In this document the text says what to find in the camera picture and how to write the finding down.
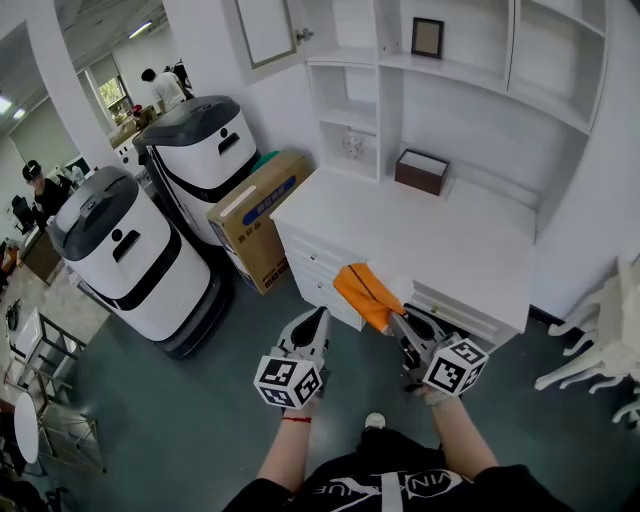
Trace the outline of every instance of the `cardboard box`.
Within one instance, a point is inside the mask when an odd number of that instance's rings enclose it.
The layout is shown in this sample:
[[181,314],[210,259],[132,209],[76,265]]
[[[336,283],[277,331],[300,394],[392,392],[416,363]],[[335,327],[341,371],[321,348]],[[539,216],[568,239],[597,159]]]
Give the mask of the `cardboard box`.
[[311,174],[311,162],[283,151],[229,192],[207,214],[245,281],[266,294],[289,264],[269,215]]

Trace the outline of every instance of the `sneaker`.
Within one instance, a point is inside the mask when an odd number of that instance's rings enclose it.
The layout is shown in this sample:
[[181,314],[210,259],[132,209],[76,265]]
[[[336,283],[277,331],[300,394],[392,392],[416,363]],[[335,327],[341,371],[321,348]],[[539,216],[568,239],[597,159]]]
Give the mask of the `sneaker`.
[[364,428],[379,428],[383,429],[386,425],[386,420],[384,416],[379,412],[372,412],[367,416],[367,419],[364,421]]

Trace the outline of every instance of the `wristband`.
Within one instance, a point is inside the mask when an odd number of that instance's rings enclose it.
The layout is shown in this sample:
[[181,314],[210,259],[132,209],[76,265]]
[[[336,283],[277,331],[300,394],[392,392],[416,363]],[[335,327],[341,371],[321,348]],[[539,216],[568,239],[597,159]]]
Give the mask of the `wristband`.
[[283,416],[282,421],[284,420],[293,421],[296,423],[311,423],[311,418],[290,418],[288,416]]

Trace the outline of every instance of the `black cap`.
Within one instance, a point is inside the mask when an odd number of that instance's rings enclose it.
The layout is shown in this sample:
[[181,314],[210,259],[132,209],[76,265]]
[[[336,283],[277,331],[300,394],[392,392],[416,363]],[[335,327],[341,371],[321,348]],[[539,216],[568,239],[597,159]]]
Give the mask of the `black cap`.
[[40,167],[40,164],[35,160],[29,160],[29,163],[22,168],[22,177],[27,180],[27,182],[39,174],[42,174],[42,167]]

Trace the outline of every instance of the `desk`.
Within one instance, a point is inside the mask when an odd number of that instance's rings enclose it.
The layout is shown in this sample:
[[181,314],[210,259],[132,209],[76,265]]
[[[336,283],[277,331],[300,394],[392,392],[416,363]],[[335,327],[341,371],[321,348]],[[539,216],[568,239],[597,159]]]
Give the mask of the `desk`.
[[394,181],[328,168],[271,218],[303,298],[353,327],[362,328],[362,319],[333,278],[344,265],[375,261],[413,280],[410,303],[496,347],[524,332],[534,249],[517,229]]
[[25,236],[19,250],[20,260],[44,283],[50,285],[49,278],[56,269],[61,256],[53,248],[49,233],[34,227]]
[[13,422],[20,453],[29,464],[34,464],[38,460],[40,434],[36,407],[27,393],[18,397]]

